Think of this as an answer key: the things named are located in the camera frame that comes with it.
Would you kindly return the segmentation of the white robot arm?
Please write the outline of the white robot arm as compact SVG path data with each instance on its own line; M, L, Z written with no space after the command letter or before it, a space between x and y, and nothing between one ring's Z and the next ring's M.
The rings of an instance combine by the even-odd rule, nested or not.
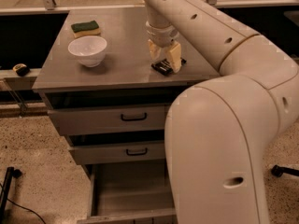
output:
M144 0L155 32L173 25L219 73L171 104L164 128L178 224L270 224L266 146L299 115L298 65L201 0Z

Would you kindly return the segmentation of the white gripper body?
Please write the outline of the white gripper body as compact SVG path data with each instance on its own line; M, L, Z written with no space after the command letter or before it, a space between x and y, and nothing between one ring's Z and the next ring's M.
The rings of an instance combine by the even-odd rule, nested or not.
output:
M170 46L179 37L179 32L173 25L156 28L146 22L146 28L149 39L161 48Z

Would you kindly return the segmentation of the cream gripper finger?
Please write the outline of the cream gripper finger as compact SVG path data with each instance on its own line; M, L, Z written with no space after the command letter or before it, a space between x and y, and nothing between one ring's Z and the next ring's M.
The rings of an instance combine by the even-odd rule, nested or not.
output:
M150 57L153 61L156 61L160 57L162 49L150 39L148 40L148 45Z
M165 58L169 62L174 73L177 73L181 68L181 45L174 41L170 46L164 49Z

